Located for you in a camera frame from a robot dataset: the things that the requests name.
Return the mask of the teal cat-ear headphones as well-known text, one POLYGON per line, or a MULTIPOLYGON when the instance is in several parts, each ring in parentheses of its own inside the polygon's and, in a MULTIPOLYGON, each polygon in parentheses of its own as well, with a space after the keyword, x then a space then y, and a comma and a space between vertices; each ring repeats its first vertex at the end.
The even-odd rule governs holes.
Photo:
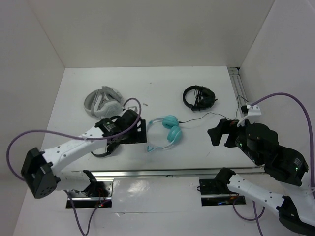
POLYGON ((172 115, 150 120, 147 122, 146 131, 148 137, 147 153, 155 150, 170 149, 177 145, 183 137, 180 122, 172 115))

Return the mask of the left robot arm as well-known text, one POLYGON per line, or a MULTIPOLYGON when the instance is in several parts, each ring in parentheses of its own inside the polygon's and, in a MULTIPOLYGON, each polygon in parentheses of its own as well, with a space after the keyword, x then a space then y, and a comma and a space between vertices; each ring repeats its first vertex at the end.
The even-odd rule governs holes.
POLYGON ((93 196, 105 185, 89 170, 73 173, 63 169, 93 151, 106 148, 110 155, 121 144, 146 143, 146 121, 127 109, 121 116, 104 118, 79 137, 47 150, 32 148, 27 152, 21 175, 36 199, 55 190, 72 190, 93 196))

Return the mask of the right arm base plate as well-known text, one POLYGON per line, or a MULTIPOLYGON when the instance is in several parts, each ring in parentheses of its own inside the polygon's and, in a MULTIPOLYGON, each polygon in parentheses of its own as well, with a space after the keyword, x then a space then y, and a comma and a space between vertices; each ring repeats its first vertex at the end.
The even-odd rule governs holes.
POLYGON ((227 206, 245 205, 245 197, 238 193, 231 192, 227 187, 221 187, 216 179, 200 179, 196 188, 201 194, 201 205, 205 206, 227 206))

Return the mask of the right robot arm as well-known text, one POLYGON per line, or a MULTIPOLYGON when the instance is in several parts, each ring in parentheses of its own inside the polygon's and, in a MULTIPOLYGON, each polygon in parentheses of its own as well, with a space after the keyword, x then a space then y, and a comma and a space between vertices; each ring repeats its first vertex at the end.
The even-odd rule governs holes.
POLYGON ((308 164, 303 155, 279 145, 278 135, 261 123, 221 119, 207 131, 212 145, 218 146, 224 134, 227 148, 239 148, 255 165, 263 166, 270 177, 280 182, 287 195, 257 186, 229 168, 222 168, 215 177, 215 188, 244 195, 279 217, 287 229, 306 236, 315 234, 315 200, 312 194, 308 164))

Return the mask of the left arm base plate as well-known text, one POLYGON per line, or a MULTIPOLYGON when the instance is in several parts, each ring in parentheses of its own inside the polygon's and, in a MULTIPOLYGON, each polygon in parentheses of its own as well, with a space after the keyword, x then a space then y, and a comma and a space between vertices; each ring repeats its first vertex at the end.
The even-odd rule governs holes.
POLYGON ((111 208, 114 179, 102 177, 84 191, 68 190, 76 209, 111 208))

